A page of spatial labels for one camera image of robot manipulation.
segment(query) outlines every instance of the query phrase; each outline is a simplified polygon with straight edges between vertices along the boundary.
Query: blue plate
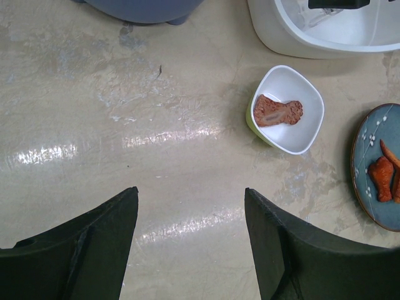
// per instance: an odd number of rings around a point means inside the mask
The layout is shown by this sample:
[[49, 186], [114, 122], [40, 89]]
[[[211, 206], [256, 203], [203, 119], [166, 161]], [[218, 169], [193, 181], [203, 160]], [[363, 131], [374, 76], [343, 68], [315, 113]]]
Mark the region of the blue plate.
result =
[[379, 202], [368, 166], [383, 154], [379, 140], [400, 158], [400, 105], [389, 103], [372, 110], [358, 129], [351, 153], [352, 182], [362, 208], [383, 228], [400, 231], [400, 204]]

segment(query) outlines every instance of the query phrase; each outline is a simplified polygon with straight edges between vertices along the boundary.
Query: brown meat piece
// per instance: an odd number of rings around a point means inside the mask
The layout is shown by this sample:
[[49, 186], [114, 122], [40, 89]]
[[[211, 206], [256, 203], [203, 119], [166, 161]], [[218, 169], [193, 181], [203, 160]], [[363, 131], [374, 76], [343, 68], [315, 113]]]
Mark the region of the brown meat piece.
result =
[[283, 104], [260, 95], [254, 108], [254, 119], [259, 127], [286, 123], [295, 125], [303, 115], [303, 105], [299, 101]]
[[390, 181], [393, 176], [393, 171], [392, 163], [384, 156], [378, 158], [378, 160], [368, 168], [368, 174], [377, 189], [377, 199], [379, 202], [388, 202], [392, 199]]
[[385, 143], [381, 140], [381, 149], [383, 155], [394, 165], [396, 175], [393, 179], [392, 196], [396, 203], [400, 203], [400, 160], [394, 155], [392, 151], [386, 147]]

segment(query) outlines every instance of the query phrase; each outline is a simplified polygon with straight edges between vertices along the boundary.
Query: plate rim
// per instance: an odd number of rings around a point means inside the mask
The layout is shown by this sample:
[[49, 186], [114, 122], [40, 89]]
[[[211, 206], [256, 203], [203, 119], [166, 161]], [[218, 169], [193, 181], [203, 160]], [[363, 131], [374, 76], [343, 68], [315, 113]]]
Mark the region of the plate rim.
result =
[[351, 156], [350, 156], [350, 169], [351, 169], [351, 181], [352, 181], [352, 186], [354, 188], [354, 192], [356, 193], [356, 198], [358, 200], [358, 203], [361, 205], [362, 209], [364, 210], [364, 212], [367, 214], [367, 216], [369, 216], [376, 224], [378, 224], [379, 226], [381, 226], [382, 228], [388, 230], [388, 231], [392, 231], [394, 233], [400, 233], [400, 229], [391, 229], [389, 227], [386, 227], [385, 225], [381, 224], [379, 221], [375, 220], [370, 213], [368, 212], [368, 210], [365, 208], [363, 201], [361, 200], [361, 197], [359, 195], [359, 191], [358, 188], [356, 186], [356, 174], [354, 172], [354, 152], [356, 150], [356, 142], [357, 142], [357, 138], [359, 136], [359, 133], [361, 132], [361, 128], [364, 125], [364, 123], [367, 121], [367, 118], [374, 113], [375, 111], [377, 111], [378, 109], [384, 108], [385, 106], [398, 106], [400, 107], [400, 104], [398, 103], [384, 103], [381, 104], [377, 107], [375, 107], [374, 109], [372, 109], [369, 113], [366, 114], [366, 116], [362, 119], [362, 121], [360, 122], [360, 125], [358, 126], [357, 129], [357, 133], [354, 136], [354, 139], [352, 141], [352, 146], [351, 146]]

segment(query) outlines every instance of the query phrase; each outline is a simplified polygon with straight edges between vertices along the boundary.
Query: white bowl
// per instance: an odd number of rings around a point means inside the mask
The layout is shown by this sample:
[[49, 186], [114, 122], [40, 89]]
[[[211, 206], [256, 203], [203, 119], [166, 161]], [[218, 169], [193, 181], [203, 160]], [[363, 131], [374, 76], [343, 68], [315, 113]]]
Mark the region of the white bowl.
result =
[[[276, 102], [298, 100], [303, 115], [295, 125], [259, 127], [254, 120], [254, 106], [260, 95]], [[247, 109], [249, 127], [264, 141], [290, 154], [306, 152], [314, 142], [324, 118], [324, 101], [316, 88], [288, 66], [273, 67], [264, 76]]]

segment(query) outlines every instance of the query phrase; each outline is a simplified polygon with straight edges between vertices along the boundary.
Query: blue pot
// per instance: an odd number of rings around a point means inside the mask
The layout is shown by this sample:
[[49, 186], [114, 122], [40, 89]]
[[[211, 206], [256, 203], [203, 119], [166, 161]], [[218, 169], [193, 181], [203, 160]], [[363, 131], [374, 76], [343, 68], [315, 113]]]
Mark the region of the blue pot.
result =
[[98, 10], [129, 22], [179, 25], [204, 0], [73, 0], [87, 2]]

